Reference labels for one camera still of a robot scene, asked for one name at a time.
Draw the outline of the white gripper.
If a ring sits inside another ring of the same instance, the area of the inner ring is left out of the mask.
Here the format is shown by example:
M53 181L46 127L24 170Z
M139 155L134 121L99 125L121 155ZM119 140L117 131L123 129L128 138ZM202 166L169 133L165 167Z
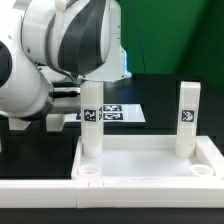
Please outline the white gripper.
M79 87L56 87L53 91L51 114L71 114L81 111Z

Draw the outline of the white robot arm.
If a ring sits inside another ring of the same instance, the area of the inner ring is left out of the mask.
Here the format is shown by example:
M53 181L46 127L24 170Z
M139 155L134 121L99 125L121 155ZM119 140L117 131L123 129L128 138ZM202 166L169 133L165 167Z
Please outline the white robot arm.
M131 77L116 0L0 0L0 115L34 121L54 105L53 78Z

